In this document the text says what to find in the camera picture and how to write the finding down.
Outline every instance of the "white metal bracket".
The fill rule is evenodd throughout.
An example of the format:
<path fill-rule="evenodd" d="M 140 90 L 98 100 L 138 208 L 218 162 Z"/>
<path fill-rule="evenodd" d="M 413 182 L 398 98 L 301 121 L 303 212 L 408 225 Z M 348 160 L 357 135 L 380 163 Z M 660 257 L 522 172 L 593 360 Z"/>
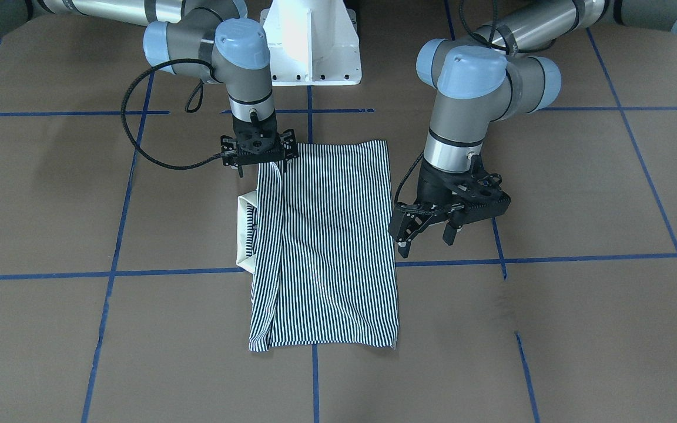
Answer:
<path fill-rule="evenodd" d="M 274 85 L 355 85 L 362 80 L 356 14 L 342 0 L 273 0 L 260 14 Z"/>

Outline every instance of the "striped shirt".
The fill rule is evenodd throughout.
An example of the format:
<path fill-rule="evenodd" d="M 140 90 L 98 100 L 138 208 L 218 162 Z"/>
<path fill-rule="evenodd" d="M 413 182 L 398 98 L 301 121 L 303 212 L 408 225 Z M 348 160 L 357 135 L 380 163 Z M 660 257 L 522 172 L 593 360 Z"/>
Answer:
<path fill-rule="evenodd" d="M 285 169 L 260 165 L 250 351 L 314 343 L 395 348 L 386 142 L 299 150 Z"/>

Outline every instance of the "striped cloth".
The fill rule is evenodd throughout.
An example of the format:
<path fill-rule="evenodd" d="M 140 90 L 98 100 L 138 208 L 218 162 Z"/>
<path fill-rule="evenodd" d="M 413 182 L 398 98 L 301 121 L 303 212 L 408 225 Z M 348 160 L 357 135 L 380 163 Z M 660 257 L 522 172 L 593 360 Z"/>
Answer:
<path fill-rule="evenodd" d="M 260 165 L 250 351 L 395 348 L 398 308 L 385 141 L 299 145 Z"/>

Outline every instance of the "blue and white striped fabric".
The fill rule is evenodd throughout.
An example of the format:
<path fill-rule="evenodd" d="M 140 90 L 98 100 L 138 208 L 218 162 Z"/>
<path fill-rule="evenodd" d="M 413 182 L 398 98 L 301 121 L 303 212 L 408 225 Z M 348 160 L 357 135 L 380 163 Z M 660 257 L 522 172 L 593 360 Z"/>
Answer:
<path fill-rule="evenodd" d="M 398 305 L 385 141 L 299 145 L 260 166 L 250 351 L 396 346 Z"/>

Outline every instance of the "floor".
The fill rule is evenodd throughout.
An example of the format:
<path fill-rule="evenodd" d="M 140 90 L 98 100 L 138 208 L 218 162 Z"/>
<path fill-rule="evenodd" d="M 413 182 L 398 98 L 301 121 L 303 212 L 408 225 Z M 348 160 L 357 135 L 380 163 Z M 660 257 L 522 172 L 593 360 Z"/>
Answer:
<path fill-rule="evenodd" d="M 462 26 L 445 0 L 378 0 L 360 32 L 363 82 L 276 88 L 279 123 L 301 142 L 387 139 L 397 183 L 435 96 L 417 51 Z M 255 354 L 234 266 L 254 169 L 133 155 L 118 109 L 142 34 L 49 16 L 0 43 L 0 422 L 677 421 L 677 36 L 598 25 L 544 53 L 561 95 L 485 143 L 510 210 L 398 257 L 396 350 Z M 172 163 L 231 132 L 221 86 L 182 112 L 194 85 L 159 74 L 130 103 Z"/>

